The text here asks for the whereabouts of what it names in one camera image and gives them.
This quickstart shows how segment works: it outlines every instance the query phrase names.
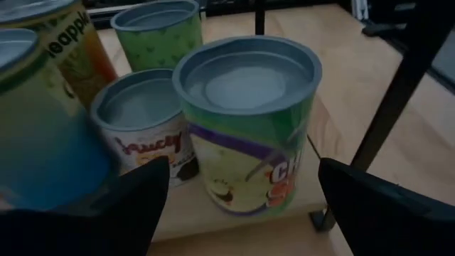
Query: pineapple can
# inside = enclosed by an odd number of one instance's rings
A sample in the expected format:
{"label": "pineapple can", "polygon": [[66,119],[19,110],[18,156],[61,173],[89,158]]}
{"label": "pineapple can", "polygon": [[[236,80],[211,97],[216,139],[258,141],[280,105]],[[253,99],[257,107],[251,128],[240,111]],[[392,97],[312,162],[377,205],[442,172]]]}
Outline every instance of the pineapple can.
{"label": "pineapple can", "polygon": [[58,66],[81,103],[117,78],[80,0],[46,0],[0,11],[0,28],[28,28]]}
{"label": "pineapple can", "polygon": [[96,191],[108,150],[38,36],[0,29],[0,212],[51,210]]}

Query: yellow label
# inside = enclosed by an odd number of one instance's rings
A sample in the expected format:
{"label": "yellow label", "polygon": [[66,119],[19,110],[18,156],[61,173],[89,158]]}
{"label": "yellow label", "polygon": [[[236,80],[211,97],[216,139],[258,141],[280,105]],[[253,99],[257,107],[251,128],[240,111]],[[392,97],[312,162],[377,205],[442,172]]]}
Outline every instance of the yellow label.
{"label": "yellow label", "polygon": [[85,33],[94,29],[83,8],[71,11],[52,32],[43,37],[43,46],[56,63],[64,61],[83,40]]}

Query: can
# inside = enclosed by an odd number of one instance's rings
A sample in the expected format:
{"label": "can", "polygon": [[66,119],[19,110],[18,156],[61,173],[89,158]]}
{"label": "can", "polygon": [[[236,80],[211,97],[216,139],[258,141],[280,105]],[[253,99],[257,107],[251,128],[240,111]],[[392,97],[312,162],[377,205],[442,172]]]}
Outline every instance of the can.
{"label": "can", "polygon": [[38,35],[0,29],[0,52],[0,201],[48,210],[96,190],[109,152]]}
{"label": "can", "polygon": [[163,0],[142,4],[111,19],[133,71],[174,68],[202,45],[199,4]]}
{"label": "can", "polygon": [[224,211],[276,214],[292,200],[321,70],[309,48],[271,36],[209,43],[177,65],[204,184]]}
{"label": "can", "polygon": [[0,11],[0,28],[28,28],[88,108],[117,78],[95,27],[80,0],[45,0]]}
{"label": "can", "polygon": [[122,163],[121,174],[167,156],[170,186],[198,173],[198,162],[172,86],[172,70],[125,75],[95,98],[90,115]]}

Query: metal lid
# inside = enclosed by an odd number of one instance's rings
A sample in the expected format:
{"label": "metal lid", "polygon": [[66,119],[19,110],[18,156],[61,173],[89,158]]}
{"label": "metal lid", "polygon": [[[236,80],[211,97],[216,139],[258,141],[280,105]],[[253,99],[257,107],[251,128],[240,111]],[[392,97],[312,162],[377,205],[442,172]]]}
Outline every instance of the metal lid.
{"label": "metal lid", "polygon": [[285,38],[245,36],[194,50],[172,81],[190,104],[220,114],[264,114],[311,97],[322,66],[309,48]]}
{"label": "metal lid", "polygon": [[38,35],[28,29],[0,29],[0,73],[27,58],[38,46]]}
{"label": "metal lid", "polygon": [[173,26],[199,11],[194,0],[162,0],[142,4],[116,14],[111,26],[120,31],[152,31]]}
{"label": "metal lid", "polygon": [[181,112],[171,77],[170,69],[125,75],[97,94],[90,115],[101,127],[116,131],[162,124]]}
{"label": "metal lid", "polygon": [[64,9],[76,1],[78,0],[5,0],[4,3],[0,3],[0,24],[17,23],[46,16]]}

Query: floor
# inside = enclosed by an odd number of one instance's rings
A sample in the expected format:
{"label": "floor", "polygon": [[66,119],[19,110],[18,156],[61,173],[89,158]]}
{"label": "floor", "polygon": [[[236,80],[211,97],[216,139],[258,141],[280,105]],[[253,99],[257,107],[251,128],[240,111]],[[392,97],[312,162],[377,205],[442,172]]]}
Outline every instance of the floor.
{"label": "floor", "polygon": [[433,66],[443,75],[455,82],[455,31],[449,34],[433,61]]}

